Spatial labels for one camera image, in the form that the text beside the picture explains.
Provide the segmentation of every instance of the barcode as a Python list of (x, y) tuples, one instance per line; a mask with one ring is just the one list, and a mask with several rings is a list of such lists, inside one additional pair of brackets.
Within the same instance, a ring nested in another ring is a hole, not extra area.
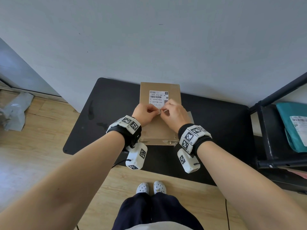
[(307, 119), (292, 119), (295, 122), (307, 122)]

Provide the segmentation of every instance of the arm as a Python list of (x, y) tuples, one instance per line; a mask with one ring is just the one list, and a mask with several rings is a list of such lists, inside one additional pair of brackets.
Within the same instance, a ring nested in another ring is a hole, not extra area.
[[(186, 110), (169, 100), (161, 118), (178, 132), (190, 123)], [(211, 141), (197, 155), (249, 229), (306, 229), (307, 214), (281, 188)]]
[[(153, 105), (133, 112), (141, 126), (158, 114)], [(124, 148), (111, 131), (86, 146), (0, 213), (2, 229), (74, 229)]]

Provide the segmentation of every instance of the forearm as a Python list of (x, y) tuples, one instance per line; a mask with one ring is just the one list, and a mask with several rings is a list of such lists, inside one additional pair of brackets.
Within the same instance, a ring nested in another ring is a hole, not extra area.
[(270, 223), (280, 223), (280, 229), (294, 224), (298, 224), (296, 229), (303, 228), (299, 224), (304, 222), (305, 212), (272, 181), (211, 141), (201, 144), (197, 154), (249, 229), (276, 227)]
[(71, 157), (0, 215), (12, 228), (14, 218), (24, 227), (73, 229), (108, 175), (125, 144), (111, 131)]

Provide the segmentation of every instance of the leg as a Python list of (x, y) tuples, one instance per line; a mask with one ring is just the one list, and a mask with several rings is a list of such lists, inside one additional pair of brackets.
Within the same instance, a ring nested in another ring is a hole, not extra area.
[(126, 199), (119, 209), (112, 230), (125, 230), (139, 224), (151, 223), (151, 207), (151, 197), (146, 192)]
[(171, 221), (187, 226), (193, 230), (204, 230), (197, 218), (185, 209), (174, 196), (167, 195), (166, 192), (158, 191), (151, 197), (151, 200), (153, 205), (153, 223)]

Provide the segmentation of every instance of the shoe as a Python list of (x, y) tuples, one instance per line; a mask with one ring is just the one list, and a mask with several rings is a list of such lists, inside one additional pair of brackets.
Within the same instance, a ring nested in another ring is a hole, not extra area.
[(141, 183), (136, 189), (136, 193), (147, 193), (149, 194), (149, 186), (147, 182)]
[(158, 192), (162, 192), (162, 193), (166, 194), (166, 187), (163, 184), (163, 182), (155, 181), (153, 185), (154, 185), (154, 189), (153, 189), (154, 194), (156, 194)]

